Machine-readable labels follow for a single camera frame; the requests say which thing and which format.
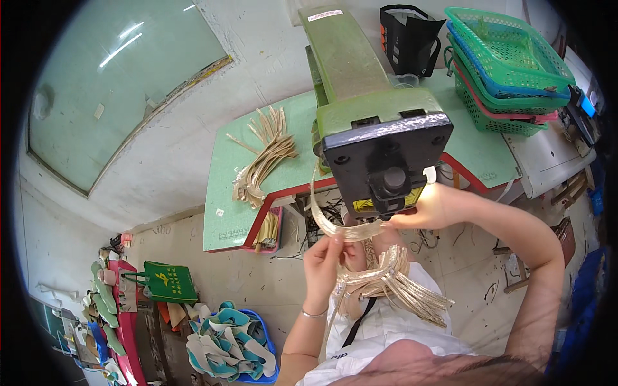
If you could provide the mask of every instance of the silver bracelet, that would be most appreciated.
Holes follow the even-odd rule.
[[[326,315],[327,312],[328,312],[328,308],[326,309],[326,311],[324,311],[320,315],[311,315],[311,314],[307,314],[302,307],[300,308],[300,313],[306,317],[323,317],[324,315]]]

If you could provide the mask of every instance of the wooden stool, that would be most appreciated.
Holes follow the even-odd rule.
[[[556,205],[563,199],[566,199],[567,202],[564,204],[564,209],[568,209],[577,201],[579,197],[582,196],[582,194],[584,194],[584,192],[586,192],[586,189],[590,187],[590,184],[591,181],[588,179],[587,170],[582,170],[567,180],[567,187],[564,188],[562,192],[558,193],[556,197],[552,198],[550,203],[552,205]]]
[[[573,234],[573,225],[571,224],[571,218],[565,217],[560,221],[560,224],[551,227],[551,230],[554,231],[558,240],[560,240],[560,244],[562,245],[562,254],[564,255],[564,266],[566,267],[569,264],[569,261],[573,258],[575,254],[575,235]],[[500,254],[511,254],[513,251],[508,247],[502,248],[494,248],[494,255]],[[519,288],[525,287],[528,285],[528,275],[526,274],[526,267],[523,265],[523,261],[517,257],[517,269],[519,269],[520,280],[516,283],[508,285],[504,287],[504,293],[511,293]]]

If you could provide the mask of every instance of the sewing machine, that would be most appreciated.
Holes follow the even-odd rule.
[[[357,219],[388,220],[417,202],[453,124],[426,88],[394,88],[340,6],[298,11],[318,110],[313,152]]]

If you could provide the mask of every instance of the black lanyard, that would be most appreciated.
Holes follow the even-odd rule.
[[[375,303],[376,303],[375,296],[372,298],[369,298],[369,303],[367,304],[367,308],[365,309],[365,312],[361,315],[361,317],[358,318],[356,322],[354,322],[354,325],[352,326],[352,330],[350,330],[350,333],[348,334],[348,337],[345,339],[344,345],[341,346],[341,348],[349,346],[352,344],[352,342],[354,342],[354,338],[356,337],[356,333],[358,332],[360,323],[363,321],[363,318],[369,313],[369,311],[371,310],[371,308],[373,307]]]

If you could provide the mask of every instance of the white shirt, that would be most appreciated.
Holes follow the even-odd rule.
[[[408,277],[429,290],[442,293],[437,283],[417,262],[410,263]],[[366,308],[367,302],[368,299],[362,301],[361,309]],[[328,320],[332,317],[334,307],[335,298],[331,297]],[[337,379],[358,374],[385,348],[401,339],[422,343],[438,356],[476,355],[465,342],[451,335],[451,318],[447,312],[443,316],[447,325],[445,329],[423,321],[403,308],[393,306],[386,297],[380,297],[363,318],[354,342],[342,348],[353,323],[347,316],[335,315],[326,342],[327,359],[314,370],[307,372],[296,385],[328,385]]]

